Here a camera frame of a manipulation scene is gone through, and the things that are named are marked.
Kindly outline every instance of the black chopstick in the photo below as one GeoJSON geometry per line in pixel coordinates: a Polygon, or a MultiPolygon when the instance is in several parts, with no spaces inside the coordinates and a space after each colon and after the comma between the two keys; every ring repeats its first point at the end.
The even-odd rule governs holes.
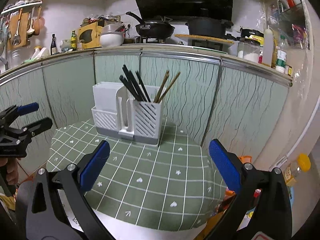
{"type": "Polygon", "coordinates": [[[131,90],[135,90],[134,87],[133,87],[133,85],[132,85],[132,82],[131,82],[131,80],[130,80],[129,74],[128,74],[129,71],[128,71],[127,66],[126,66],[125,64],[123,64],[122,70],[123,70],[125,76],[127,77],[128,84],[129,84],[131,90]]]}
{"type": "Polygon", "coordinates": [[[143,101],[147,101],[145,96],[143,95],[141,88],[139,87],[138,82],[136,81],[134,75],[132,74],[131,70],[128,71],[128,75],[130,78],[130,81],[132,82],[133,87],[135,88],[135,90],[137,91],[137,94],[143,99],[143,101]]]}
{"type": "Polygon", "coordinates": [[[129,82],[125,79],[125,77],[123,75],[120,75],[119,77],[120,81],[124,84],[124,86],[127,88],[127,90],[129,90],[129,92],[133,95],[133,97],[137,100],[137,101],[142,101],[141,98],[137,95],[137,93],[135,92],[135,90],[132,90],[132,88],[129,85],[129,82]]]}
{"type": "Polygon", "coordinates": [[[141,85],[141,87],[142,87],[142,89],[143,89],[143,91],[144,91],[144,94],[146,95],[146,97],[147,97],[147,99],[148,99],[148,102],[151,103],[150,97],[149,97],[148,92],[147,92],[147,90],[146,90],[146,88],[145,88],[145,86],[144,86],[144,84],[143,84],[143,82],[142,82],[142,79],[141,79],[141,76],[140,76],[140,74],[139,74],[139,71],[136,71],[136,75],[137,75],[138,80],[139,80],[139,82],[140,82],[140,85],[141,85]]]}

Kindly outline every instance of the blue gripper pad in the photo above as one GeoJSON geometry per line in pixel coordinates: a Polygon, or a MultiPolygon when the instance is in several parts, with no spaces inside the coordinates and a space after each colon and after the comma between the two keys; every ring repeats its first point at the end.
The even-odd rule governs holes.
{"type": "Polygon", "coordinates": [[[233,155],[233,153],[228,153],[218,139],[214,139],[210,142],[209,154],[228,188],[238,194],[241,189],[241,177],[238,170],[228,157],[233,155]]]}
{"type": "Polygon", "coordinates": [[[92,157],[79,176],[79,184],[82,191],[90,191],[92,189],[103,166],[110,156],[109,143],[104,140],[101,141],[94,152],[89,155],[92,155],[92,157]]]}
{"type": "Polygon", "coordinates": [[[39,104],[35,102],[29,105],[19,106],[17,111],[18,111],[18,114],[21,116],[21,115],[38,111],[38,109],[39,109],[39,104]]]}

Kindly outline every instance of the frying pan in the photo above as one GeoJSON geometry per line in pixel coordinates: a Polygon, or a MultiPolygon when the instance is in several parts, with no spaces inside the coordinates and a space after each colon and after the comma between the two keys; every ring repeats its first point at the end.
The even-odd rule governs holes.
{"type": "Polygon", "coordinates": [[[142,37],[164,40],[166,38],[169,38],[173,34],[173,31],[175,29],[172,25],[169,24],[169,21],[171,19],[166,17],[163,21],[144,21],[138,15],[132,12],[127,12],[126,14],[135,18],[140,23],[136,25],[136,30],[137,33],[142,37]]]}

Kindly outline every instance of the black pot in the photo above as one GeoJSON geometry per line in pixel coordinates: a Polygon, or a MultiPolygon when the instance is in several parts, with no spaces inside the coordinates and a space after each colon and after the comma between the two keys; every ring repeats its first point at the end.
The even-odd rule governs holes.
{"type": "Polygon", "coordinates": [[[226,29],[231,28],[233,23],[227,20],[216,20],[207,17],[195,17],[186,23],[190,35],[207,36],[223,39],[226,29]]]}
{"type": "Polygon", "coordinates": [[[250,37],[251,35],[259,36],[259,37],[263,38],[263,33],[259,32],[257,30],[241,28],[240,31],[241,31],[241,38],[250,37]]]}
{"type": "Polygon", "coordinates": [[[145,22],[132,12],[127,12],[126,14],[132,16],[140,23],[136,25],[136,30],[142,37],[164,40],[169,38],[174,32],[175,28],[166,21],[168,18],[165,18],[163,21],[150,20],[145,22]]]}

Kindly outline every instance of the utensil holder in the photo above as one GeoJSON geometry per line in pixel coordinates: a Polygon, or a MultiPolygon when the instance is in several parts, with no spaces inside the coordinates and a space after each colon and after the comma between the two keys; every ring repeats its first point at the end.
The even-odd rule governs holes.
{"type": "MultiPolygon", "coordinates": [[[[150,98],[159,87],[145,86],[150,98]]],[[[92,116],[97,132],[116,138],[158,145],[163,103],[140,102],[122,83],[101,82],[93,86],[92,116]]]]}

